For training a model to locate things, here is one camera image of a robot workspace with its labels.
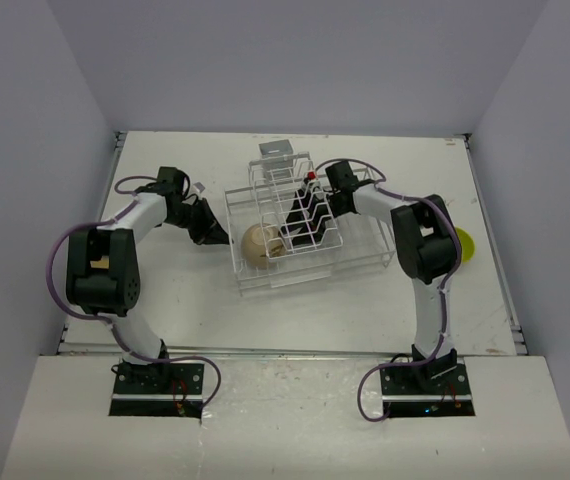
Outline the beige bowl with drawing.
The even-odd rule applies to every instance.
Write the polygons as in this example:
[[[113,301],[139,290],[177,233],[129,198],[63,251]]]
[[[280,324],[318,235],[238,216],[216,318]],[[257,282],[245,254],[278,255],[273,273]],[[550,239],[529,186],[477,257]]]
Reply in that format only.
[[[271,260],[286,254],[286,246],[276,226],[254,224],[242,237],[241,253],[250,266],[265,270]]]

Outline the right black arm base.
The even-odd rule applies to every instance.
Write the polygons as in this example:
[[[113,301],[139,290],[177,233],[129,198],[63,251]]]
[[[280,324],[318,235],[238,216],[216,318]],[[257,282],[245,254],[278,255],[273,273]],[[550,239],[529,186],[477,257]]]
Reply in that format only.
[[[463,360],[434,378],[407,367],[385,368],[379,376],[386,419],[476,415]]]

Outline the white wire dish rack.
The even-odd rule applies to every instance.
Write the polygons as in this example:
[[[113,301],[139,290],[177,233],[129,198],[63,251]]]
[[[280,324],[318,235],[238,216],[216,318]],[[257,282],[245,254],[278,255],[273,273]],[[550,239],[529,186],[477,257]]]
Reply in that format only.
[[[247,184],[224,192],[231,261],[240,292],[387,267],[392,231],[372,217],[337,216],[331,187],[306,152],[264,156]]]

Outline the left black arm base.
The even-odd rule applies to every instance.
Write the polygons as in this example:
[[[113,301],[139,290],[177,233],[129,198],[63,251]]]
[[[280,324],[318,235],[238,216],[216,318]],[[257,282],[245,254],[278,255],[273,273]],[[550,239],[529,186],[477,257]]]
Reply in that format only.
[[[112,417],[201,419],[204,365],[172,363],[135,365],[120,362],[110,400]]]

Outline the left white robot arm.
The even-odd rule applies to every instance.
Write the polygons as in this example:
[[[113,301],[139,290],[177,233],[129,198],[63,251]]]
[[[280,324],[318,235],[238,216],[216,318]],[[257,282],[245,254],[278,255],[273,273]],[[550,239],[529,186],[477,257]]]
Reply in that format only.
[[[68,243],[66,300],[70,314],[104,324],[121,348],[123,360],[140,365],[137,380],[160,393],[173,379],[164,341],[134,312],[142,292],[137,245],[154,229],[185,230],[196,245],[228,245],[229,235],[215,217],[202,190],[175,167],[161,167],[154,177],[129,191],[130,203],[107,220],[73,227]]]

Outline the yellow-green bowl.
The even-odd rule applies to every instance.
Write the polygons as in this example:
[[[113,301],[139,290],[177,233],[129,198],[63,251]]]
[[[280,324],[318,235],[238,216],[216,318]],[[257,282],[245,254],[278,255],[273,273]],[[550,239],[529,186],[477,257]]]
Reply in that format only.
[[[457,233],[457,236],[459,238],[459,242],[461,244],[462,263],[463,264],[468,263],[472,260],[472,258],[474,257],[474,254],[476,252],[476,245],[475,245],[474,239],[463,228],[456,227],[455,231]]]

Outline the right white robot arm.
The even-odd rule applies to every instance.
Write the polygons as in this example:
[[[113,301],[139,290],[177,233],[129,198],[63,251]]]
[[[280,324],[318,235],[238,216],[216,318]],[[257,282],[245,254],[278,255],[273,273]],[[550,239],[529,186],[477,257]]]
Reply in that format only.
[[[339,216],[371,217],[392,228],[396,258],[414,289],[416,335],[411,361],[399,366],[394,380],[409,381],[421,392],[442,386],[456,368],[458,355],[450,335],[449,286],[462,262],[462,246],[438,195],[417,197],[384,187],[386,177],[359,178],[351,166],[364,161],[323,162],[329,188],[317,187],[317,172],[304,174],[280,233],[291,247],[318,245],[329,222]]]

